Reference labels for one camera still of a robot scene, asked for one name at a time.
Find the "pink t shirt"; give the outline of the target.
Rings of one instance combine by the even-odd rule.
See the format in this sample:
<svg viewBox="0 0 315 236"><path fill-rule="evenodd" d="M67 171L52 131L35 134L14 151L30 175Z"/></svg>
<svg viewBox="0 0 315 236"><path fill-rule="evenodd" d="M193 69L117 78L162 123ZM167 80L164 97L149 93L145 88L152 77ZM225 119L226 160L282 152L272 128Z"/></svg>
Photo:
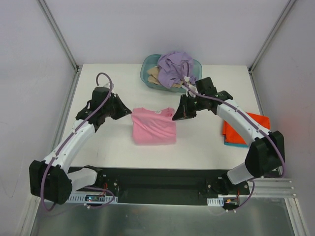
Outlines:
<svg viewBox="0 0 315 236"><path fill-rule="evenodd" d="M132 138L137 145L172 145L177 141L173 108L151 111L135 108L131 114Z"/></svg>

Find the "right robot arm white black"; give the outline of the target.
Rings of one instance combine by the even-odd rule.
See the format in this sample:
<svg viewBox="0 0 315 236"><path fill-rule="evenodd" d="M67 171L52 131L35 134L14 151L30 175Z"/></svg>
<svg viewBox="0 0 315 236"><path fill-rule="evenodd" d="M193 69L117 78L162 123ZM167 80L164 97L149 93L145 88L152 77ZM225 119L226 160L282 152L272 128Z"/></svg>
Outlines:
<svg viewBox="0 0 315 236"><path fill-rule="evenodd" d="M231 125L249 147L242 164L211 183L214 192L233 194L240 183L285 167L284 136L280 131L272 132L251 118L227 91L217 91L210 77L196 81L194 86L188 84L187 76L182 81L187 93L181 96L173 121L194 118L198 111L211 111Z"/></svg>

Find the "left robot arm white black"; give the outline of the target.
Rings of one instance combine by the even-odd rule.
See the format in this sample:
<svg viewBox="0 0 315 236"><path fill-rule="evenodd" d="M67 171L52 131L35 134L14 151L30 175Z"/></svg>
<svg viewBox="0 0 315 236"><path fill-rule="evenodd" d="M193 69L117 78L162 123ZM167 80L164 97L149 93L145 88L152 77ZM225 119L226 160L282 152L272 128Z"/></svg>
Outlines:
<svg viewBox="0 0 315 236"><path fill-rule="evenodd" d="M130 114L131 110L109 88L94 88L92 98L78 112L68 136L42 161L34 160L30 164L31 194L61 205L76 190L87 187L93 191L101 190L105 183L102 169L84 166L71 173L69 168L79 150L106 118L118 120Z"/></svg>

